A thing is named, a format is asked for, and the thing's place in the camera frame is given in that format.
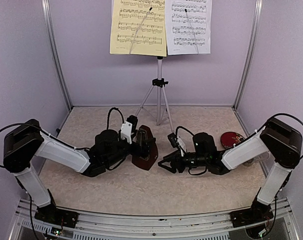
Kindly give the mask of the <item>brown wooden metronome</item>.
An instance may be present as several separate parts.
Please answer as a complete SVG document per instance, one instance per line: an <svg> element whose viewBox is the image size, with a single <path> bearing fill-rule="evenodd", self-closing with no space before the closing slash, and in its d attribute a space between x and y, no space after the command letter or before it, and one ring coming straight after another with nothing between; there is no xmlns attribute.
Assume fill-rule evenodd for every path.
<svg viewBox="0 0 303 240"><path fill-rule="evenodd" d="M141 125L132 145L131 163L137 168L149 171L159 156L156 138L151 129L146 125Z"/></svg>

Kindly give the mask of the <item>white perforated music stand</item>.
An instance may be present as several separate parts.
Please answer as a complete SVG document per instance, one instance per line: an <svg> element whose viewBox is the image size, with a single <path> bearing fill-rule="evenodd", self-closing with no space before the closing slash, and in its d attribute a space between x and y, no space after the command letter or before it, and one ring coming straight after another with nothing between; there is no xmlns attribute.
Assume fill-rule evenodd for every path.
<svg viewBox="0 0 303 240"><path fill-rule="evenodd" d="M168 84L167 81L163 78L163 57L157 57L157 78L152 81L152 85L146 93L142 103L138 107L135 115L138 116L141 110L144 109L145 103L149 98L153 89L157 89L157 104L156 104L156 125L161 125L166 120L163 118L164 114L167 114L167 120L169 122L170 131L174 131L174 125L172 121L172 116L169 108L169 102L167 98L166 88L165 86Z"/></svg>

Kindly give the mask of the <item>yellow sheet music page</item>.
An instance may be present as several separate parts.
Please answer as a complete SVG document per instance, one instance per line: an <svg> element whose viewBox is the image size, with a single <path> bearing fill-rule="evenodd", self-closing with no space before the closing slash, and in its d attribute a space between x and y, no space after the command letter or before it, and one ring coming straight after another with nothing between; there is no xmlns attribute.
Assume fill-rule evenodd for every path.
<svg viewBox="0 0 303 240"><path fill-rule="evenodd" d="M109 53L167 56L164 0L114 0Z"/></svg>

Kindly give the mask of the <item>white sheet music page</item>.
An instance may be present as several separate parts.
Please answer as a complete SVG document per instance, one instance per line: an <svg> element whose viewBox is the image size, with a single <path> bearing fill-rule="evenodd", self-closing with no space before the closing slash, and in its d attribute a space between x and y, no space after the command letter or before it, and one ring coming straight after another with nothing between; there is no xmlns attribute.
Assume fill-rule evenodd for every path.
<svg viewBox="0 0 303 240"><path fill-rule="evenodd" d="M211 53L211 0L166 0L164 20L167 54Z"/></svg>

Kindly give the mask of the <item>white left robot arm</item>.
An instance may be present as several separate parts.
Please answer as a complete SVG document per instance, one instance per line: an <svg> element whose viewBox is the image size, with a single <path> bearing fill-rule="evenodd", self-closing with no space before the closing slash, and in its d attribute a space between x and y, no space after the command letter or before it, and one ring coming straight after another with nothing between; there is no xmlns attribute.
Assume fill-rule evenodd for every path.
<svg viewBox="0 0 303 240"><path fill-rule="evenodd" d="M90 148L75 147L52 136L36 119L5 126L0 133L9 128L13 130L4 137L0 168L15 176L39 213L52 223L58 222L62 212L35 172L33 157L51 160L90 178L115 170L128 156L136 167L148 171L158 158L156 138L148 126L137 127L137 122L131 115L119 131L106 128L95 136Z"/></svg>

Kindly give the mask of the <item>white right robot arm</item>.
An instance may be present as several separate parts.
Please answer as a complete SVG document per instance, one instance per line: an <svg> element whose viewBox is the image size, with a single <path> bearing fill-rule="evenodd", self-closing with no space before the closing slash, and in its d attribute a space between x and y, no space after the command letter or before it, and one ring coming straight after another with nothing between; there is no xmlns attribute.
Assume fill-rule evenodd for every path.
<svg viewBox="0 0 303 240"><path fill-rule="evenodd" d="M163 157L158 166L173 174L204 167L205 171L222 176L259 155L270 153L274 164L247 211L247 218L258 222L270 211L272 201L303 158L302 134L278 116L274 114L244 141L225 150L218 150L214 138L200 132L192 136L194 151L188 152L178 134L171 133L168 140L177 150Z"/></svg>

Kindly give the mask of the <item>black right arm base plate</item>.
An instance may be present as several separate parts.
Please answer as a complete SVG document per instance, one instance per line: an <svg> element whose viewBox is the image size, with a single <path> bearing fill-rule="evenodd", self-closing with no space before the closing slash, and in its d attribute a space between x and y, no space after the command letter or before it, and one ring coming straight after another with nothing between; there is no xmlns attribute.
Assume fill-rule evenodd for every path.
<svg viewBox="0 0 303 240"><path fill-rule="evenodd" d="M236 210L230 213L230 220L234 228L260 223L273 217L274 214L271 210L262 213L259 210L252 210L251 208Z"/></svg>

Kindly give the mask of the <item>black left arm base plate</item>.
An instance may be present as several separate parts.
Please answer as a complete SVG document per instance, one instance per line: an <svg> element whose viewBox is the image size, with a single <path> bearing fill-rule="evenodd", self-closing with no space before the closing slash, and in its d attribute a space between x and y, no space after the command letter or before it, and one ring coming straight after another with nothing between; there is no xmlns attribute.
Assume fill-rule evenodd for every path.
<svg viewBox="0 0 303 240"><path fill-rule="evenodd" d="M36 220L72 229L76 227L78 217L77 212L60 208L38 208L34 215Z"/></svg>

